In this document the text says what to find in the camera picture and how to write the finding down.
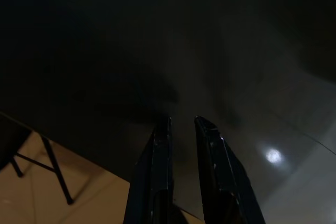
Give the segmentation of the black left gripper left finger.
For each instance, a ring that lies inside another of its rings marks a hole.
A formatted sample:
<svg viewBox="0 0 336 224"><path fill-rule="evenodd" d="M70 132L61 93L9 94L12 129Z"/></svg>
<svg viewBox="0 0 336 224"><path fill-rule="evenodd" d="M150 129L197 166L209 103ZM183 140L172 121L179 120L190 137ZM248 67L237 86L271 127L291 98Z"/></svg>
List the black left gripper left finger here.
<svg viewBox="0 0 336 224"><path fill-rule="evenodd" d="M169 223L173 199L171 118L162 119L138 159L127 200L127 223Z"/></svg>

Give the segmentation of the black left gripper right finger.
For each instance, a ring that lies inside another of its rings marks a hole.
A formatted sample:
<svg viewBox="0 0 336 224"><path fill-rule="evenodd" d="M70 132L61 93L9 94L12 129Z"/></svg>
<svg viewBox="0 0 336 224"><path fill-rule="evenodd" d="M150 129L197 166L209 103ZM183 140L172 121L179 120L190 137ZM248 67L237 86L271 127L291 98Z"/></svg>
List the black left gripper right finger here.
<svg viewBox="0 0 336 224"><path fill-rule="evenodd" d="M247 173L217 126L202 116L194 123L205 223L265 223Z"/></svg>

